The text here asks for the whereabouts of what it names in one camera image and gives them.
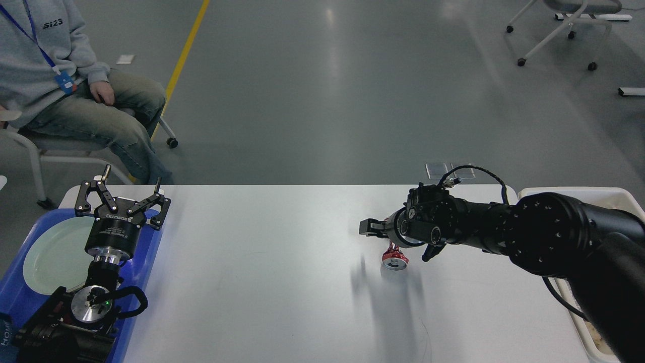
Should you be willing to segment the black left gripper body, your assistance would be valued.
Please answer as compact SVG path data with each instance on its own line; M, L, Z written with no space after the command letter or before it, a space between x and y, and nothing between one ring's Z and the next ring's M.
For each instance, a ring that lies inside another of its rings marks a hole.
M85 252L93 257L102 250L117 250L120 259L127 261L135 256L143 225L147 222L145 213L122 216L108 212L95 212L94 224L88 235Z

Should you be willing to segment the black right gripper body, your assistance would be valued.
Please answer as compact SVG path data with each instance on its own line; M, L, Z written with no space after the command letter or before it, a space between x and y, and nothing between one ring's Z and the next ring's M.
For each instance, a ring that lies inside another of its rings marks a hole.
M422 207L403 207L387 217L385 235L401 248L444 245L435 214Z

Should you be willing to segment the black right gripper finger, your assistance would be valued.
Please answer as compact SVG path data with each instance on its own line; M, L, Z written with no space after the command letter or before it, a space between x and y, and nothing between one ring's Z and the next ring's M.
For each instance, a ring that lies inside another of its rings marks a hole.
M428 262L431 258L434 258L438 255L445 247L445 244L432 245L426 244L426 250L422 254L421 260L423 262Z
M388 237L388 230L385 225L389 218L384 220L376 220L374 218L367 218L359 223L359 235L372 236L372 237Z

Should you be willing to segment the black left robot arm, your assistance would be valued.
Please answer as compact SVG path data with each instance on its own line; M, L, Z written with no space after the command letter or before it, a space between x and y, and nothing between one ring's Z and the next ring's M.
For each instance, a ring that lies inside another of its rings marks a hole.
M117 322L140 315L148 307L143 290L124 286L122 266L135 257L144 227L160 230L171 200L161 191L136 201L113 196L106 180L111 167L84 181L75 216L93 216L85 252L92 257L87 279L78 288L58 287L18 330L12 344L18 362L106 362L113 349Z

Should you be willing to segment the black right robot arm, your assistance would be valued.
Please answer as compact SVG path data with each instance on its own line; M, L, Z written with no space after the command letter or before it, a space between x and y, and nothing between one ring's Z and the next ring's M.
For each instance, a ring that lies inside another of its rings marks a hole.
M586 204L556 192L510 204L454 197L453 170L437 184L409 190L403 207L385 220L362 220L359 233L385 238L389 257L424 246L427 262L447 245L503 255L541 276L570 312L590 322L621 362L643 361L643 221L630 212Z

